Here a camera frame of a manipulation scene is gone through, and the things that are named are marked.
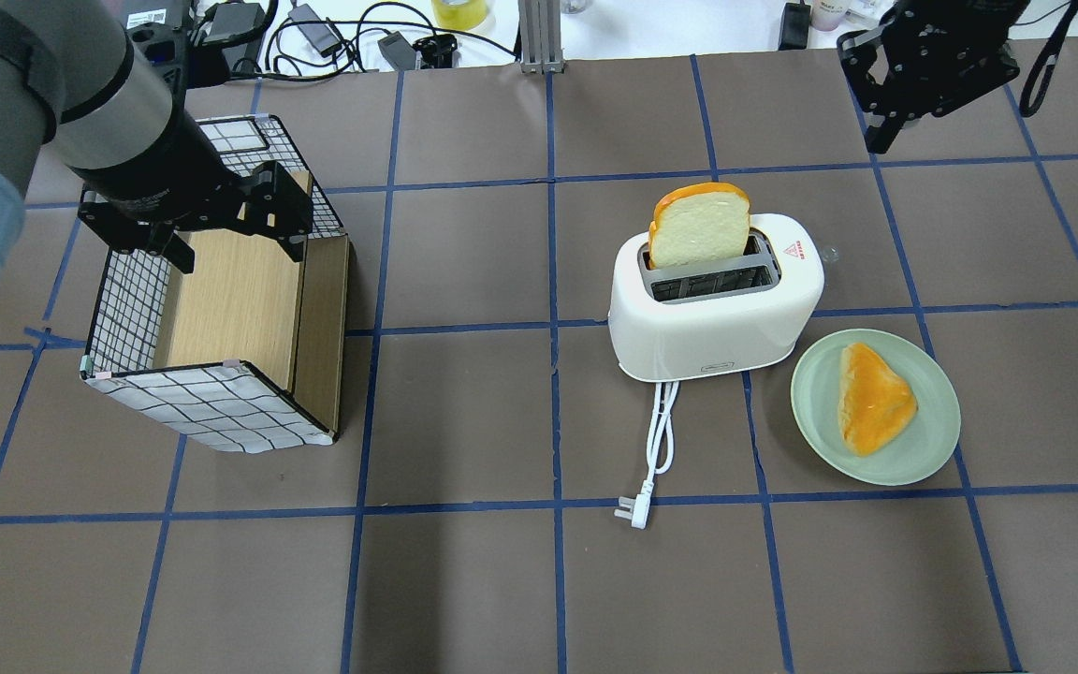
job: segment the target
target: white bottle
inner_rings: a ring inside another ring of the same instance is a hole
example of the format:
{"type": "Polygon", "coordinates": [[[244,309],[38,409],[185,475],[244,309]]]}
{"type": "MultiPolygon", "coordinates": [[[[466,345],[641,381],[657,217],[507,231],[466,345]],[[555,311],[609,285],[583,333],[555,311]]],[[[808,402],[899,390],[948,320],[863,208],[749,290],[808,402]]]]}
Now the white bottle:
{"type": "Polygon", "coordinates": [[[851,8],[851,0],[813,0],[810,25],[818,30],[833,30],[842,23],[851,8]]]}

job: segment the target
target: storage box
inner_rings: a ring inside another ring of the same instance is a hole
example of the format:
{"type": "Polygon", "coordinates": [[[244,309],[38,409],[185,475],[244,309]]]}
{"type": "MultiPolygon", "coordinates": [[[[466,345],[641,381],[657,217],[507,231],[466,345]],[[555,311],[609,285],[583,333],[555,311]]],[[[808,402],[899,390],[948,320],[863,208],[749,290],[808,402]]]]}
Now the storage box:
{"type": "MultiPolygon", "coordinates": [[[[266,160],[308,171],[277,118],[202,121],[232,170],[266,160]]],[[[109,252],[82,379],[198,443],[262,452],[333,443],[338,428],[348,239],[310,189],[302,264],[268,238],[188,236],[195,273],[163,258],[109,252]]]]}

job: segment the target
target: metal post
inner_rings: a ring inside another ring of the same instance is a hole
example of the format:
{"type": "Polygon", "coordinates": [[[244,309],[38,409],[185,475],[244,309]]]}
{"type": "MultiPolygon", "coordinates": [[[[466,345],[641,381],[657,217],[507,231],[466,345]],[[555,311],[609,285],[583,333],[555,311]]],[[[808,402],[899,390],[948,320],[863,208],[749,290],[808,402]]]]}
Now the metal post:
{"type": "Polygon", "coordinates": [[[564,72],[559,0],[519,0],[522,72],[564,72]]]}

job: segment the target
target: white power cord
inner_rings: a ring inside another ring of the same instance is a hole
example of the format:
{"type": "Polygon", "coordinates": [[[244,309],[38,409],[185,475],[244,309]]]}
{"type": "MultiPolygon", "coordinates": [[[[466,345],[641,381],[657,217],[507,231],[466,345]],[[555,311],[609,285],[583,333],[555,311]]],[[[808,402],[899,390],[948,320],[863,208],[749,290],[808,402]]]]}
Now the white power cord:
{"type": "Polygon", "coordinates": [[[651,509],[651,494],[655,491],[655,476],[664,474],[672,468],[672,458],[676,456],[676,443],[672,438],[672,405],[677,401],[680,391],[679,381],[658,381],[655,383],[655,401],[651,404],[651,424],[647,429],[647,479],[633,499],[621,496],[618,499],[616,517],[630,520],[634,528],[647,528],[647,515],[651,509]],[[667,440],[667,451],[664,453],[663,465],[660,462],[660,444],[667,440]]]}

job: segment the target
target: white floor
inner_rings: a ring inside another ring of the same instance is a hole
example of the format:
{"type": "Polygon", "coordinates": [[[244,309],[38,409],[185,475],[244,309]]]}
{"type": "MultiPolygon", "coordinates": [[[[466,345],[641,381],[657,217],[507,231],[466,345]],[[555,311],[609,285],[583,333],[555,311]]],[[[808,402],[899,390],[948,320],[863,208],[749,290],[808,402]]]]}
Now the white floor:
{"type": "MultiPolygon", "coordinates": [[[[488,17],[473,32],[513,46],[517,29],[516,0],[486,0],[488,17]]],[[[406,0],[427,14],[431,0],[406,0]]],[[[588,8],[579,14],[563,16],[562,42],[566,59],[633,59],[642,56],[675,56],[685,54],[714,54],[727,52],[769,52],[776,50],[779,18],[784,0],[588,0],[588,8]]],[[[288,14],[290,3],[281,0],[278,22],[288,14]]],[[[372,0],[310,0],[318,16],[336,20],[356,20],[372,0]]],[[[1032,0],[1022,20],[1040,17],[1062,4],[1062,0],[1032,0]]],[[[890,0],[881,0],[890,5],[890,0]]],[[[1014,27],[1014,39],[1047,38],[1060,20],[1060,12],[1038,25],[1014,27]]],[[[416,14],[395,5],[382,5],[369,14],[376,20],[420,20],[416,14]]],[[[428,31],[414,27],[388,26],[401,30],[407,39],[421,38],[428,31]]],[[[843,22],[830,32],[810,30],[811,47],[831,47],[839,35],[859,29],[859,25],[843,22]]],[[[355,27],[344,31],[350,36],[355,27]]],[[[1078,35],[1078,16],[1070,35],[1078,35]]],[[[389,69],[376,47],[376,36],[362,39],[365,68],[389,69]]],[[[318,59],[295,30],[286,30],[282,45],[290,54],[318,59]]],[[[510,63],[510,56],[475,39],[460,39],[458,66],[483,66],[510,63]]]]}

